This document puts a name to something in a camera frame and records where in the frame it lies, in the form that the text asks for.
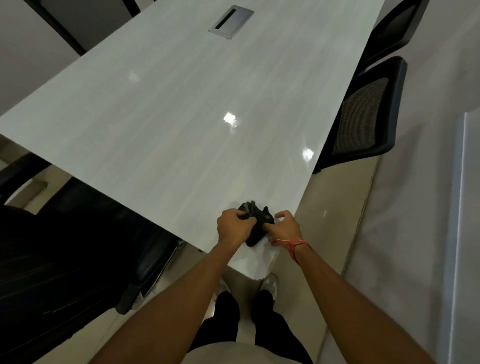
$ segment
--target black pouch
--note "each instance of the black pouch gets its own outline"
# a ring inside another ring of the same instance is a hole
[[[254,217],[257,219],[257,223],[252,229],[250,236],[245,242],[248,246],[255,246],[267,233],[262,229],[263,224],[275,224],[273,216],[268,212],[268,207],[265,206],[263,210],[259,209],[255,204],[255,201],[245,202],[239,207],[240,211],[245,212],[245,215],[241,217],[242,220]]]

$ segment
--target red thread bracelet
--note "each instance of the red thread bracelet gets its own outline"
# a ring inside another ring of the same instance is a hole
[[[277,239],[278,242],[284,242],[284,243],[287,243],[287,249],[288,249],[288,252],[290,253],[290,256],[292,257],[293,260],[295,260],[295,263],[299,264],[298,263],[298,260],[297,258],[295,257],[295,247],[297,245],[300,245],[300,244],[307,244],[307,246],[312,249],[312,246],[310,244],[308,244],[305,240],[303,239],[297,239],[297,240],[294,240],[294,241],[291,241],[291,240],[281,240],[281,239]]]

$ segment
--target black office chair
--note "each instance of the black office chair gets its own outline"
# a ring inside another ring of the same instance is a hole
[[[407,45],[417,30],[429,0],[403,0],[373,29],[355,75]]]
[[[350,83],[313,174],[351,160],[378,156],[395,145],[407,63],[392,57]]]
[[[84,55],[140,13],[135,0],[24,0]]]
[[[0,363],[32,363],[115,307],[136,308],[181,240],[71,178],[33,215],[4,203],[49,163],[0,171]]]

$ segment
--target black slot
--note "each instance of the black slot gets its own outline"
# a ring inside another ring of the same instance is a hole
[[[217,24],[217,26],[215,27],[215,29],[220,29],[220,27],[221,27],[223,24],[225,24],[225,22],[226,22],[228,19],[230,19],[230,17],[231,17],[231,16],[233,15],[233,13],[236,12],[236,11],[237,11],[237,9],[232,9],[232,10],[227,14],[227,16],[226,16],[225,18],[223,18],[223,20]]]

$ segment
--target beige shirt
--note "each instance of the beige shirt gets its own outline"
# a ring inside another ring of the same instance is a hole
[[[298,364],[260,346],[227,341],[201,346],[189,352],[182,364]]]

